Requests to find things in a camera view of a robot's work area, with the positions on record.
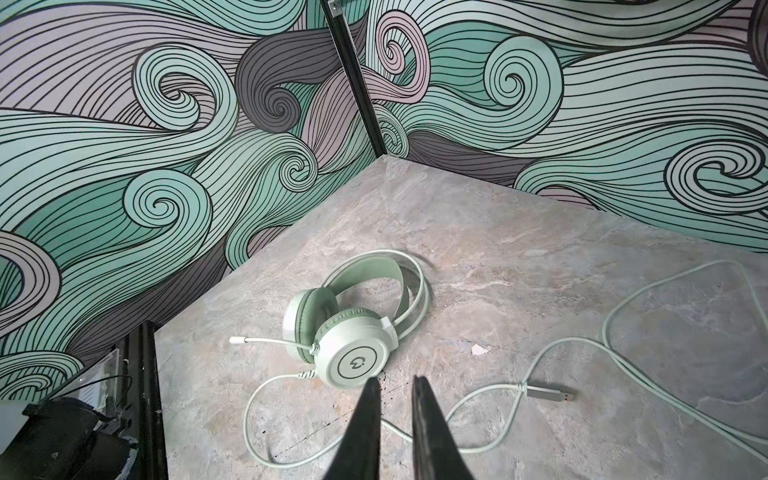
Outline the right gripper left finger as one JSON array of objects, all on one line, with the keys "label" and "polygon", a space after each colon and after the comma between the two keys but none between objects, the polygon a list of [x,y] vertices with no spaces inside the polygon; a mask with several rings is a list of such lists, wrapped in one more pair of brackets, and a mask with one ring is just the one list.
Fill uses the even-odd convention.
[{"label": "right gripper left finger", "polygon": [[369,378],[327,469],[324,480],[379,478],[381,439],[381,388]]}]

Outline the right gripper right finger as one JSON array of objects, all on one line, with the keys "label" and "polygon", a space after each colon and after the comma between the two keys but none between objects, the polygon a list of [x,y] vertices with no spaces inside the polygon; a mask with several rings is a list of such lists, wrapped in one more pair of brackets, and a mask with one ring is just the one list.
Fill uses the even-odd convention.
[{"label": "right gripper right finger", "polygon": [[472,480],[426,377],[414,377],[411,404],[415,478]]}]

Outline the mint green headphones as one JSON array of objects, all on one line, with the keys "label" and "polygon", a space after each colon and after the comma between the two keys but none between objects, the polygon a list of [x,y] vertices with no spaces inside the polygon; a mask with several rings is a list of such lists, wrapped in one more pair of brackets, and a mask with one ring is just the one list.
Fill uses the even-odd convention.
[{"label": "mint green headphones", "polygon": [[[450,420],[456,411],[471,399],[495,390],[515,392],[501,433],[490,443],[479,447],[459,448],[460,454],[476,455],[494,450],[509,434],[523,396],[550,398],[550,401],[567,401],[562,390],[534,387],[530,379],[534,370],[550,350],[568,343],[589,345],[608,355],[613,363],[642,389],[661,399],[674,409],[700,422],[737,448],[745,451],[767,466],[767,454],[753,444],[767,447],[767,438],[760,437],[724,423],[682,401],[648,377],[642,370],[612,348],[610,326],[618,313],[629,303],[647,291],[682,279],[699,271],[719,265],[732,265],[742,275],[758,313],[759,322],[767,331],[767,313],[760,302],[756,289],[745,267],[735,260],[715,260],[689,270],[647,284],[633,292],[605,317],[600,340],[584,337],[564,337],[547,344],[532,360],[522,380],[517,383],[497,383],[475,389],[460,400],[444,415]],[[410,272],[418,280],[415,293],[409,288],[404,272]],[[389,279],[401,287],[400,299],[394,318],[362,308],[341,309],[337,297],[346,290],[372,280]],[[246,345],[253,343],[278,344],[286,347],[290,355],[308,365],[312,370],[278,375],[264,381],[250,395],[242,417],[242,435],[251,458],[271,469],[293,469],[311,463],[328,454],[342,442],[338,437],[307,458],[279,463],[261,456],[255,449],[250,435],[250,420],[256,397],[271,383],[288,379],[319,378],[324,384],[336,389],[362,387],[365,381],[376,379],[386,366],[400,341],[409,336],[424,320],[430,304],[431,288],[422,265],[413,256],[395,249],[377,249],[356,255],[336,267],[318,288],[303,290],[289,303],[283,320],[283,338],[232,336],[229,343]]]}]

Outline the black frame post left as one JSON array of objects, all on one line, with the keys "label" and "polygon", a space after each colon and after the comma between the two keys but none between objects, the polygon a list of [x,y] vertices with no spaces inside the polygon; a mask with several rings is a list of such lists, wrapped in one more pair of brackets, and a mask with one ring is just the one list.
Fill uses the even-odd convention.
[{"label": "black frame post left", "polygon": [[320,0],[323,15],[333,38],[342,68],[351,87],[362,123],[377,157],[387,153],[383,134],[370,98],[361,65],[358,61],[353,37],[345,19],[340,1]]}]

